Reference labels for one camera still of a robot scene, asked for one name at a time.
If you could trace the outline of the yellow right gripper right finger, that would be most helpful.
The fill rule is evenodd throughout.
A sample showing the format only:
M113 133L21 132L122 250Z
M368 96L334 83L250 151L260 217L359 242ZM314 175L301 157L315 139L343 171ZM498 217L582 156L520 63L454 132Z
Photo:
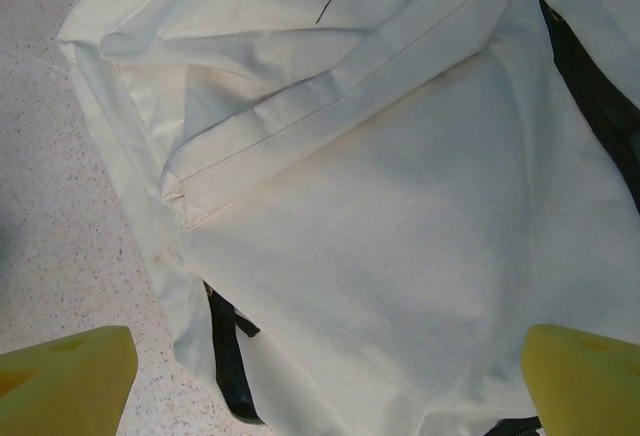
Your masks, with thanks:
M547 435L639 434L637 344L536 325L527 332L520 366Z

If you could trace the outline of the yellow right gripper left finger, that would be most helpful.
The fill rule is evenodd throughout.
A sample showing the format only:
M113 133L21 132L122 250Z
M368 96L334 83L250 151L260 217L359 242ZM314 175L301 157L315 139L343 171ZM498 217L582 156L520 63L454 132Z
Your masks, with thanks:
M114 435L138 356L126 326L104 326L1 355L3 435Z

